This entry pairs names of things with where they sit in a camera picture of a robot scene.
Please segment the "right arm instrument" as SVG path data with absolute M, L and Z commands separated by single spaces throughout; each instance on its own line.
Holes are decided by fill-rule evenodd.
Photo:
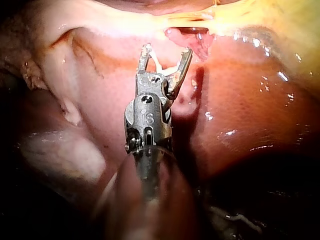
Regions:
M 125 150 L 159 146 L 172 151 L 171 101 L 165 94 L 166 77 L 160 73 L 138 73 L 135 98 L 124 112 Z

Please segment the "right arm instrument jaw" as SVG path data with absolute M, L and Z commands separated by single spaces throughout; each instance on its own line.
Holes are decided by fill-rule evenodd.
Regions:
M 146 43 L 142 46 L 141 52 L 140 52 L 140 57 L 138 60 L 138 66 L 136 73 L 137 74 L 142 74 L 146 72 L 148 62 L 150 60 L 151 52 L 153 51 L 152 45 L 150 43 Z
M 166 77 L 167 80 L 167 88 L 166 88 L 166 96 L 169 99 L 176 99 L 180 88 L 185 80 L 187 75 L 189 66 L 192 61 L 193 50 L 189 47 L 186 47 L 181 52 L 181 58 L 179 63 L 177 64 L 176 70 L 173 71 L 169 76 Z

